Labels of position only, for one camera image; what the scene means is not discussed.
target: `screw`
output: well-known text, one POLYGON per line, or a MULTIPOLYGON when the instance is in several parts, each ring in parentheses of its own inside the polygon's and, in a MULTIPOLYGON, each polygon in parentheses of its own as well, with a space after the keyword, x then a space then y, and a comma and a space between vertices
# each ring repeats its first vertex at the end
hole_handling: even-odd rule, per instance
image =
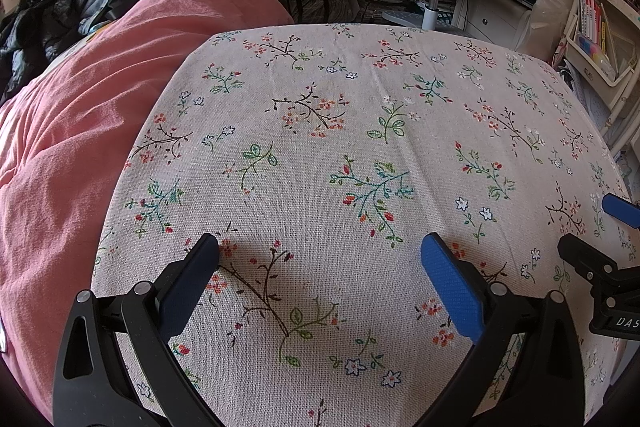
POLYGON ((76 296, 76 301, 78 301, 78 302, 87 302, 89 300, 89 297, 91 297, 91 292, 89 290, 82 290, 76 296))
POLYGON ((564 302, 564 295, 560 292, 552 291, 550 297, 551 300, 557 304, 562 304, 564 302))
POLYGON ((494 282, 491 286, 489 286, 491 293, 497 296, 507 295, 507 286, 502 284, 501 282, 494 282))
POLYGON ((133 292, 136 295, 144 295, 151 289, 151 283, 149 281, 143 281, 136 284, 133 288, 133 292))

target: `blue pad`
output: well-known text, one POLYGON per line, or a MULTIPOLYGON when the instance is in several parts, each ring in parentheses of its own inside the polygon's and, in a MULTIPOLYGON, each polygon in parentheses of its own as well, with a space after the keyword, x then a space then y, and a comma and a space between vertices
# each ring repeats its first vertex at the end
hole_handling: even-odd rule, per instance
POLYGON ((458 261, 442 240, 430 233, 422 240, 420 260, 458 333, 477 344, 484 331, 482 302, 456 267, 458 261))
POLYGON ((640 228, 640 208, 634 204, 609 193, 602 198, 602 209, 630 227, 640 228))

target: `pink bedding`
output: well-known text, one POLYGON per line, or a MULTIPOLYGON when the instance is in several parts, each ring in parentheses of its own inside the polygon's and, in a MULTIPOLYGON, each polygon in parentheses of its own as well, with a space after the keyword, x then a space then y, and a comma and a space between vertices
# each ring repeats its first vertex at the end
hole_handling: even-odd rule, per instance
POLYGON ((291 23, 276 0, 142 0, 0 108, 5 362, 47 417, 69 307, 90 286, 113 189, 164 86, 213 34, 291 23))

